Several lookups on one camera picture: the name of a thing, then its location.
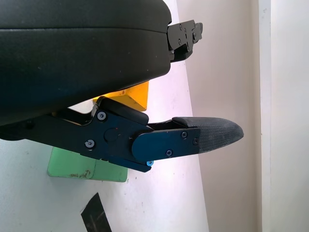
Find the screw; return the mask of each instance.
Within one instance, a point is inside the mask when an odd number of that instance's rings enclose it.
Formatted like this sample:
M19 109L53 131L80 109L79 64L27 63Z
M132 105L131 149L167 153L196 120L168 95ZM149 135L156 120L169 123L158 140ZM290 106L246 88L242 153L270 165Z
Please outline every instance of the screw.
M166 156L167 157L171 157L173 155L173 151L172 150L167 150L166 151Z
M85 146L87 148L93 148L95 146L95 141L93 141L92 139L89 139L85 142Z
M151 167L153 166L154 162L153 161L147 161L147 166Z
M197 145L198 145L198 138L195 138L195 139L193 140L193 145L194 145L194 146L197 146Z
M184 132L182 133L182 138L185 139L185 138L187 138L187 137L188 137L188 133L184 131Z
M104 119L106 119L106 113L99 112L98 113L98 120L103 121Z

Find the textured fabric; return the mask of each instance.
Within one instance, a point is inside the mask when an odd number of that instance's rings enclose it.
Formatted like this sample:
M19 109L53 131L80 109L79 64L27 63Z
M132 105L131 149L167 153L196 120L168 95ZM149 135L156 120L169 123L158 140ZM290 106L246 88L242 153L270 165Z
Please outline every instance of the textured fabric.
M199 153L204 153L230 145L244 134L236 123L215 117L174 117L173 121L187 127L197 127L201 130L199 137Z

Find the yellow object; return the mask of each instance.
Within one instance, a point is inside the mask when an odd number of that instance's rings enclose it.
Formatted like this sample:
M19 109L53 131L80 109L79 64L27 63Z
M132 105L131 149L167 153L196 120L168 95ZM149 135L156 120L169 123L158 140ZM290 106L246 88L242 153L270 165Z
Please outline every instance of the yellow object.
M105 94L104 97L113 99L135 110L145 111L147 109L148 85L149 82L147 81L131 88Z

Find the green paper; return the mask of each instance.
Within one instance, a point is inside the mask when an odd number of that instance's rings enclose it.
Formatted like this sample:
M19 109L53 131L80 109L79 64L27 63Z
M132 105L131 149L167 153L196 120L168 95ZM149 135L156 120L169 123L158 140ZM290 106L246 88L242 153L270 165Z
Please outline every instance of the green paper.
M56 177L114 182L125 182L127 178L127 168L57 147L53 148L47 173Z

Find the black metal bracket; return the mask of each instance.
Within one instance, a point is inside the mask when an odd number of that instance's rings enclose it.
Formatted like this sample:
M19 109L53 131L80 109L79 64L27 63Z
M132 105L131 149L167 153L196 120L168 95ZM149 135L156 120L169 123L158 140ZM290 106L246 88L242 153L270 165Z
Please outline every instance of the black metal bracket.
M187 59L193 52L193 45L202 39L203 24L194 20L168 27L168 41L171 62Z
M88 114L64 109L0 127L3 139L29 139L141 172L151 169L148 161L197 154L199 134L172 120L148 124L146 114L104 97Z

